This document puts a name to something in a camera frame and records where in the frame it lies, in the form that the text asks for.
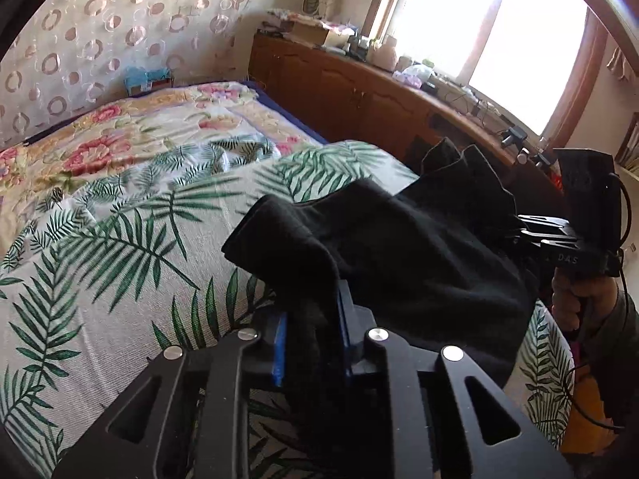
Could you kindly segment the person's right hand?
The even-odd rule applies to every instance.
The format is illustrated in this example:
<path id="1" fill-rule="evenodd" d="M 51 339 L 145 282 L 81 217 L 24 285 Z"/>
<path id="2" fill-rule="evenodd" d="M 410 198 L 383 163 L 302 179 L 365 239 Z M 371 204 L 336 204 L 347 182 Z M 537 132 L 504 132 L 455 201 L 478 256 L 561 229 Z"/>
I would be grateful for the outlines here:
<path id="1" fill-rule="evenodd" d="M 604 322 L 619 298 L 619 286 L 613 278 L 576 280 L 563 269 L 554 272 L 552 292 L 552 317 L 566 332 L 590 329 Z"/>

